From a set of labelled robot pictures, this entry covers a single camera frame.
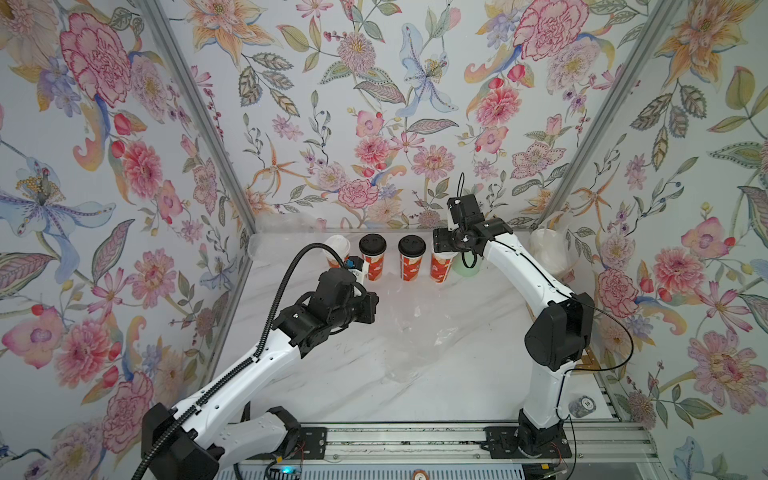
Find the red cup white lid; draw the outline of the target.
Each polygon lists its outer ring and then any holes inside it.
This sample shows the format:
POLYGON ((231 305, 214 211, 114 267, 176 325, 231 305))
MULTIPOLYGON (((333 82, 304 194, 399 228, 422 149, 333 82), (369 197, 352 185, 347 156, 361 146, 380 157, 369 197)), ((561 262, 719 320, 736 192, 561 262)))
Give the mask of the red cup white lid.
POLYGON ((324 242, 334 251, 334 254, 326 252, 327 264, 330 268, 339 268, 345 265, 350 251, 350 241, 343 235, 332 235, 324 242))
POLYGON ((430 277, 437 283, 442 284, 447 279, 456 252, 433 252, 430 261, 430 277))

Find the clear plastic carrier bag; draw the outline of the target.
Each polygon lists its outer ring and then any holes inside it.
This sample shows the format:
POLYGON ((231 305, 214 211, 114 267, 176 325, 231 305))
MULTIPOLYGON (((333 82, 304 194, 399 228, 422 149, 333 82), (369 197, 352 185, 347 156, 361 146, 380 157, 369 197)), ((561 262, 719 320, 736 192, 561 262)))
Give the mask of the clear plastic carrier bag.
POLYGON ((556 279, 564 284, 574 281, 578 255, 573 240, 566 230, 539 226, 530 235, 528 250, 556 279))

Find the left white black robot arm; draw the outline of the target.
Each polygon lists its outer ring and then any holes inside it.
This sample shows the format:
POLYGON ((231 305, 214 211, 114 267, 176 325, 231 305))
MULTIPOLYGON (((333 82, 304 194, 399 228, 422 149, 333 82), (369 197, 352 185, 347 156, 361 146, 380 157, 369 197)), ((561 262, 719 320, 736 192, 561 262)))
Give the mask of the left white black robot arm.
POLYGON ((175 406, 158 404, 145 414, 135 478, 213 479, 254 456, 291 456, 301 424, 285 408, 243 422, 236 416, 279 373, 332 335, 354 323, 373 323, 378 304, 378 295, 357 274, 342 268, 322 273, 314 291, 270 322, 266 341, 253 352, 175 406))

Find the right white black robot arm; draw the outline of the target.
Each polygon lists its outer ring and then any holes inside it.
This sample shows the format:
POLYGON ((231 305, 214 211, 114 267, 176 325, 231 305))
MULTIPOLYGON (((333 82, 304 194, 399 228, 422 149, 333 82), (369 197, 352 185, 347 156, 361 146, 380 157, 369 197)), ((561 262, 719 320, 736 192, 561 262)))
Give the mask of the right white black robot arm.
POLYGON ((515 436, 525 455, 539 456, 564 433, 561 403, 590 344, 594 300, 548 273, 505 221, 485 217, 473 194, 448 199, 447 226, 433 231, 433 246, 438 253, 471 253, 494 265, 536 316, 524 336, 533 368, 515 436))

